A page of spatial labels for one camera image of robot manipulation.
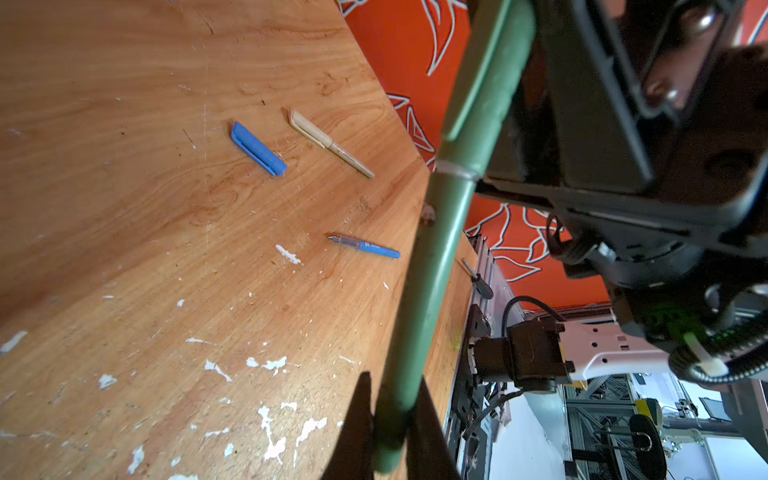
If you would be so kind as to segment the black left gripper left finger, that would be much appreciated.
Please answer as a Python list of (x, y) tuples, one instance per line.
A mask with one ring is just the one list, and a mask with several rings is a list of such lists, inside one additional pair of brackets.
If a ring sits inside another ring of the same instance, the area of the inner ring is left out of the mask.
[(371, 375), (362, 372), (357, 380), (343, 426), (322, 480), (369, 480), (373, 470), (373, 414)]

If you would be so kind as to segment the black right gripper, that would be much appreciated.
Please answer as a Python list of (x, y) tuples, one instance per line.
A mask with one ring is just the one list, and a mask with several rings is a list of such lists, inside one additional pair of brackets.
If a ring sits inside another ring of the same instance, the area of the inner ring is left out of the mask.
[(483, 192), (553, 215), (571, 278), (767, 275), (767, 49), (742, 1), (535, 1)]

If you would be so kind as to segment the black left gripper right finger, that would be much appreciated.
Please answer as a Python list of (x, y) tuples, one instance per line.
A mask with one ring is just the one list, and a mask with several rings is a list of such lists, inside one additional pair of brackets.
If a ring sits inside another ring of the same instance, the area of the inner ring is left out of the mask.
[(460, 478), (425, 380), (419, 387), (406, 438), (408, 480)]

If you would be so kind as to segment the green pen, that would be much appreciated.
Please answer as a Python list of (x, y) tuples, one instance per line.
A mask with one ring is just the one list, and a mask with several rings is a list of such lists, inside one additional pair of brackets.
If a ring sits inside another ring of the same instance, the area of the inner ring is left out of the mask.
[(373, 468), (398, 468), (475, 182), (430, 176), (385, 361), (374, 414)]

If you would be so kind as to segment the blue pen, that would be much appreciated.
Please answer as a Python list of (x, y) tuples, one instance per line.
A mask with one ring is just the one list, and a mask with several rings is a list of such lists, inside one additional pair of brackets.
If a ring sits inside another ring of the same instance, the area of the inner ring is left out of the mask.
[(343, 236), (343, 235), (329, 235), (328, 239), (334, 243), (337, 243), (339, 245), (344, 245), (346, 247), (369, 253), (374, 254), (381, 257), (391, 258), (391, 259), (399, 259), (401, 257), (401, 254), (397, 250), (393, 250), (387, 247), (383, 247), (374, 243), (370, 243), (364, 240)]

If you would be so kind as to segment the beige pen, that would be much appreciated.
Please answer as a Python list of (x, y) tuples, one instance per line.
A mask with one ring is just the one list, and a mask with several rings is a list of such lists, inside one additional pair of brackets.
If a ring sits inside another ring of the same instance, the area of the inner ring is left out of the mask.
[(366, 165), (364, 165), (356, 157), (351, 155), (339, 145), (331, 143), (327, 149), (341, 160), (343, 160), (345, 163), (353, 167), (356, 171), (364, 175), (366, 178), (373, 179), (375, 177), (375, 174), (372, 170), (370, 170)]

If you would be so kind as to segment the blue pen cap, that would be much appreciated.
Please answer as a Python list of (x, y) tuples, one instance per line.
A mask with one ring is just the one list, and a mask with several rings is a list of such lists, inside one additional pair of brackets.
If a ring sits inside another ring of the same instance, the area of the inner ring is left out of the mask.
[(285, 174), (287, 165), (239, 122), (234, 123), (230, 137), (248, 157), (270, 175), (277, 177)]

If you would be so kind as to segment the green pen cap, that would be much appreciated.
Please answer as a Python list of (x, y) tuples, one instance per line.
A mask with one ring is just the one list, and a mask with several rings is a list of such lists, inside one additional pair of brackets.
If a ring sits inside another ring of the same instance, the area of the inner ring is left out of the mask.
[(476, 181), (489, 164), (535, 37), (529, 1), (481, 1), (441, 130), (439, 174)]

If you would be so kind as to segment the black handled screwdriver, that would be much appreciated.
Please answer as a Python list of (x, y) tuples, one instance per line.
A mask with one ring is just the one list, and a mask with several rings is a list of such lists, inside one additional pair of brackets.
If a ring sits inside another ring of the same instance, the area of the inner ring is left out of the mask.
[(479, 273), (475, 272), (470, 267), (466, 259), (462, 258), (460, 262), (467, 274), (470, 276), (471, 283), (480, 297), (485, 300), (492, 299), (494, 297), (494, 292), (490, 285), (482, 278)]

